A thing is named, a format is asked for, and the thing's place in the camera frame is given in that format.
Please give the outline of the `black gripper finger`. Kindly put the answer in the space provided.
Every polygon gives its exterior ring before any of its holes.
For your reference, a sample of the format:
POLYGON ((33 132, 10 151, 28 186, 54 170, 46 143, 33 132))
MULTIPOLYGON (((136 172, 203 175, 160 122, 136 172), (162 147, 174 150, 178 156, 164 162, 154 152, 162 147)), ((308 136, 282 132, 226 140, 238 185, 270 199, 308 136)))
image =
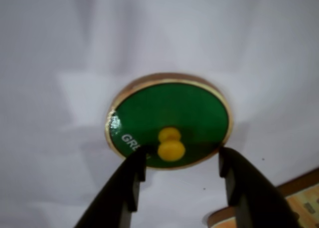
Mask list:
POLYGON ((147 149, 131 153, 106 182, 77 228, 129 228, 138 210, 140 183, 146 180, 147 149))
POLYGON ((225 179, 228 205, 238 228, 298 228, 299 223, 279 190, 244 156, 219 150, 219 175, 225 179))

